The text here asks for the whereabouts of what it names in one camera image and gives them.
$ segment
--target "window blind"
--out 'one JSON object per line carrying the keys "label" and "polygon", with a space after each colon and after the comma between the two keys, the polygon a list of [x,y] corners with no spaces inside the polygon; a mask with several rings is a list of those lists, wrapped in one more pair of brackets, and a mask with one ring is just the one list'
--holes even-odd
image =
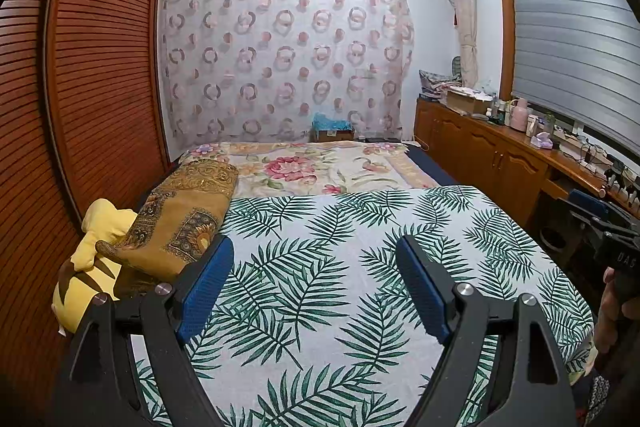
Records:
{"label": "window blind", "polygon": [[640,24],[626,0],[514,0],[513,93],[640,154]]}

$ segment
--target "silver bolt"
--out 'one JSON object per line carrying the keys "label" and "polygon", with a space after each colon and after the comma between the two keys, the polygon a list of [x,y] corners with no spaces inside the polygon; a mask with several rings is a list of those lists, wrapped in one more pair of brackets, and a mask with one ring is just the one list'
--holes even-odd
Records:
{"label": "silver bolt", "polygon": [[469,296],[474,292],[474,287],[471,286],[468,282],[461,282],[458,286],[456,286],[456,290],[460,295]]}
{"label": "silver bolt", "polygon": [[520,298],[522,299],[522,302],[525,303],[526,306],[535,306],[536,305],[536,298],[531,295],[530,293],[523,293]]}
{"label": "silver bolt", "polygon": [[109,296],[106,293],[97,293],[96,295],[94,295],[94,298],[91,299],[91,302],[96,306],[102,306],[105,302],[107,302],[108,298]]}
{"label": "silver bolt", "polygon": [[158,295],[169,295],[172,289],[173,288],[171,288],[171,285],[168,282],[161,282],[158,285],[156,285],[156,288],[154,289],[154,291]]}

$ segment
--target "floral blanket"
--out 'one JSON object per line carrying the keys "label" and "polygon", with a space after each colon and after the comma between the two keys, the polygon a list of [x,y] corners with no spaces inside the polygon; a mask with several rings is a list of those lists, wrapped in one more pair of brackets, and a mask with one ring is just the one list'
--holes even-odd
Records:
{"label": "floral blanket", "polygon": [[401,143],[208,143],[181,163],[215,158],[239,171],[234,198],[344,194],[438,184],[413,163]]}
{"label": "floral blanket", "polygon": [[[535,295],[568,370],[587,357],[586,302],[476,188],[234,200],[222,232],[234,242],[235,266],[187,354],[227,427],[408,419],[442,346],[425,333],[396,268],[405,234],[487,296]],[[460,425],[478,414],[496,344],[485,338]],[[151,414],[168,425],[144,343],[136,337],[133,346]]]}

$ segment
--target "wardrobe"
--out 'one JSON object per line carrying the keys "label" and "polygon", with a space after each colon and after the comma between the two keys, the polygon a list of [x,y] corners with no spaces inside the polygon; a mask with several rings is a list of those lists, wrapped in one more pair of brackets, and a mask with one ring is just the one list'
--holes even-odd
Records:
{"label": "wardrobe", "polygon": [[41,421],[68,339],[50,309],[97,198],[135,206],[167,172],[158,0],[0,6],[0,411]]}

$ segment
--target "yellow plush toy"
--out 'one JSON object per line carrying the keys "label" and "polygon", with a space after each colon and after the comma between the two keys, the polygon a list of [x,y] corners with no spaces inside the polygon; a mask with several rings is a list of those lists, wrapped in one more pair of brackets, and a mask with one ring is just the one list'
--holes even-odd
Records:
{"label": "yellow plush toy", "polygon": [[96,241],[114,243],[124,237],[137,214],[133,210],[118,210],[108,200],[96,200],[82,220],[84,238],[69,261],[59,272],[53,290],[51,308],[60,324],[75,333],[91,299],[100,292],[111,295],[122,266],[96,253]]}

